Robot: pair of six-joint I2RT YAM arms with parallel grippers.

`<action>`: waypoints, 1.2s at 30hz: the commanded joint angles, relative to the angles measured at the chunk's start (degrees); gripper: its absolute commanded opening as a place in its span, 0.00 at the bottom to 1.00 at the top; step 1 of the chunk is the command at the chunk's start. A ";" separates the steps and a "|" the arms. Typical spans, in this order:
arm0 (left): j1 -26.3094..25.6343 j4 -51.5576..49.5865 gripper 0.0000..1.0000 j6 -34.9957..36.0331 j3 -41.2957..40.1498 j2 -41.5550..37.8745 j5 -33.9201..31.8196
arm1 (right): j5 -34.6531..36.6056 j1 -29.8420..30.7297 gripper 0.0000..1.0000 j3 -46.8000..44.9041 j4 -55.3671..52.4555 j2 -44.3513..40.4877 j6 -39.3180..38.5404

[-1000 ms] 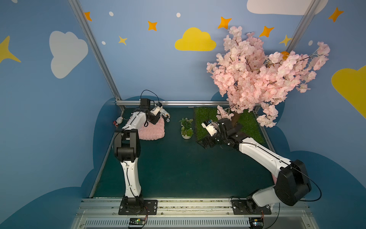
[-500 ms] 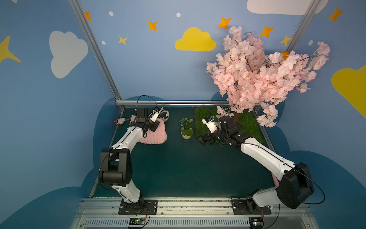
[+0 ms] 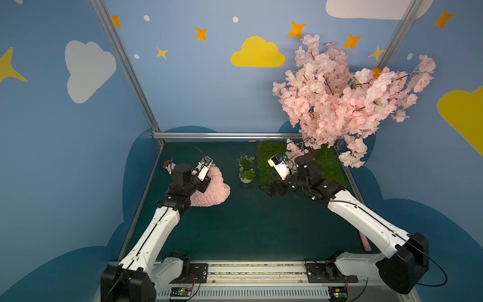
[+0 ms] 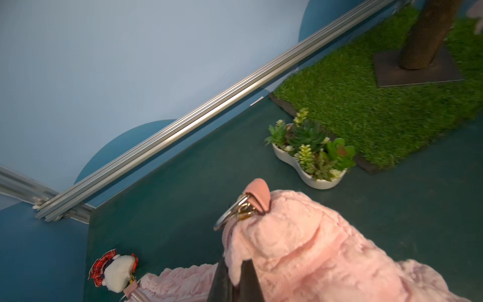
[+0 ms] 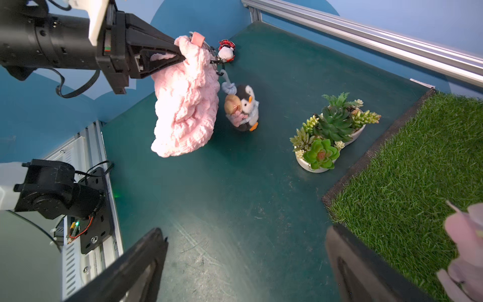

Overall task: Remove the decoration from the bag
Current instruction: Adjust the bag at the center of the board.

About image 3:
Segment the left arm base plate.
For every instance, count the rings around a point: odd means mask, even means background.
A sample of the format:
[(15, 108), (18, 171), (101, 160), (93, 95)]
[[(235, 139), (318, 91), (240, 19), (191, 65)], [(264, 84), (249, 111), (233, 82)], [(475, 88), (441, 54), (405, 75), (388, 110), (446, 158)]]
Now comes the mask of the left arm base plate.
[(206, 263), (190, 263), (184, 266), (180, 277), (181, 284), (207, 283), (209, 265)]

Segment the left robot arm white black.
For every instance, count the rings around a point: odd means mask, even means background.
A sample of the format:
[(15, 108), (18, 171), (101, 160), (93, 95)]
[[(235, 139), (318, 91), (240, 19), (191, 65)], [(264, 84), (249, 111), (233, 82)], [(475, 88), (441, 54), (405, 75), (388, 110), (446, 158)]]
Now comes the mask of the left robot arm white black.
[(157, 208), (133, 249), (118, 265), (108, 265), (100, 279), (101, 301), (155, 301), (157, 294), (173, 280), (187, 274), (189, 259), (183, 255), (166, 257), (155, 265), (167, 238), (191, 205), (191, 196), (208, 188), (208, 172), (213, 164), (203, 157), (192, 168), (176, 164), (171, 169), (171, 184), (157, 201)]

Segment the pink knitted bag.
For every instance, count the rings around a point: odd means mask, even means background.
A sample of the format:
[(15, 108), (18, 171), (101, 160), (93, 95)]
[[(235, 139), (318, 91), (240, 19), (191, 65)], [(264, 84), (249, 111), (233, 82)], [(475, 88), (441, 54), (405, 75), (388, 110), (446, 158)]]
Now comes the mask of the pink knitted bag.
[(210, 184), (204, 193), (196, 191), (191, 197), (191, 206), (210, 207), (220, 205), (230, 196), (231, 188), (224, 181), (218, 167), (211, 166), (207, 177), (211, 178)]

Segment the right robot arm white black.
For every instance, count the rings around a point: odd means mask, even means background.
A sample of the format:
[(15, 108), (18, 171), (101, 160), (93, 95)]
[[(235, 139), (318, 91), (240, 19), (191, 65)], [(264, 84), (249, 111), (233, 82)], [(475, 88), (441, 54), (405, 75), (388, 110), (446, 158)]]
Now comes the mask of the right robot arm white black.
[(339, 182), (324, 178), (319, 165), (308, 156), (288, 159), (275, 155), (268, 159), (274, 168), (271, 182), (262, 185), (270, 197), (300, 191), (307, 198), (339, 215), (378, 249), (378, 254), (337, 251), (324, 263), (328, 279), (362, 276), (379, 279), (399, 294), (408, 294), (430, 268), (429, 241), (421, 233), (413, 235), (391, 224), (354, 197)]

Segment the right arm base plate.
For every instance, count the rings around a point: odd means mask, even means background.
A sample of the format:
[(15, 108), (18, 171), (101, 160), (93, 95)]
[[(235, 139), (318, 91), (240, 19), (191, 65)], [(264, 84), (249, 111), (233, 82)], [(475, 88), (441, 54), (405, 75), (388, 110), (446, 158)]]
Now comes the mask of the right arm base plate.
[(357, 276), (343, 275), (334, 264), (309, 262), (304, 266), (309, 283), (358, 283)]

